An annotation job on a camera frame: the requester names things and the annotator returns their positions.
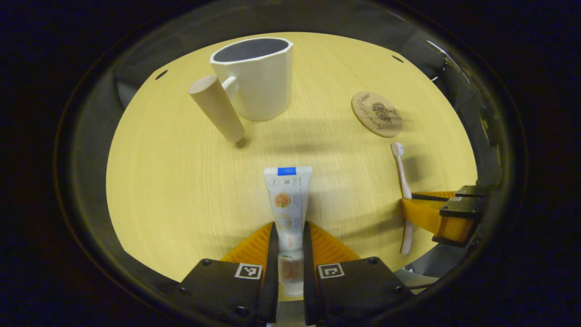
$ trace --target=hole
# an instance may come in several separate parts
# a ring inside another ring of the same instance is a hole
[[[250,311],[247,308],[241,306],[236,307],[236,309],[234,309],[234,312],[240,317],[246,317],[250,313]]]
[[[331,315],[342,315],[344,312],[345,312],[345,309],[338,308],[338,307],[334,307],[334,308],[331,308],[331,310],[329,310],[329,313]]]
[[[160,77],[164,76],[167,73],[167,69],[164,70],[163,72],[161,72],[161,74],[157,75],[157,77],[155,78],[156,80],[159,79]]]

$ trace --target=light wood grain surface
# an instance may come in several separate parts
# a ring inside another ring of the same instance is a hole
[[[435,243],[419,228],[411,252],[399,253],[404,220],[390,144],[405,147],[412,191],[474,184],[474,155],[445,97],[406,58],[388,49],[335,35],[263,35],[295,44],[292,100],[273,120],[241,117],[246,130],[241,145],[218,132],[188,87],[213,73],[212,52],[244,38],[160,67],[132,99],[107,164],[107,202],[123,248],[181,281],[200,259],[220,259],[273,220],[265,167],[311,165],[308,221],[359,256],[380,257],[392,270],[426,253]],[[401,133],[384,138],[361,125],[351,108],[352,96],[360,91],[376,92],[396,106],[403,118]]]

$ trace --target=white mug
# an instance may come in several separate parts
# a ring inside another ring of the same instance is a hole
[[[249,120],[268,120],[283,113],[291,100],[293,44],[277,37],[238,41],[214,52],[210,64],[232,99]]]

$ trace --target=toothbrush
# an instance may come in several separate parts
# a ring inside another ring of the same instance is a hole
[[[397,167],[400,173],[401,194],[403,198],[411,199],[411,190],[406,181],[406,174],[403,171],[403,164],[401,163],[401,156],[404,153],[403,145],[398,142],[392,143],[392,152],[396,157]],[[406,226],[403,232],[403,243],[401,244],[401,254],[408,254],[411,249],[411,240],[414,233],[414,224],[406,218]]]

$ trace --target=mug handle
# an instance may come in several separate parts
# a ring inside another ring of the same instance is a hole
[[[230,103],[239,88],[235,76],[230,76],[221,85],[216,75],[210,75],[197,80],[188,91],[212,124],[233,143],[244,136],[244,127]]]

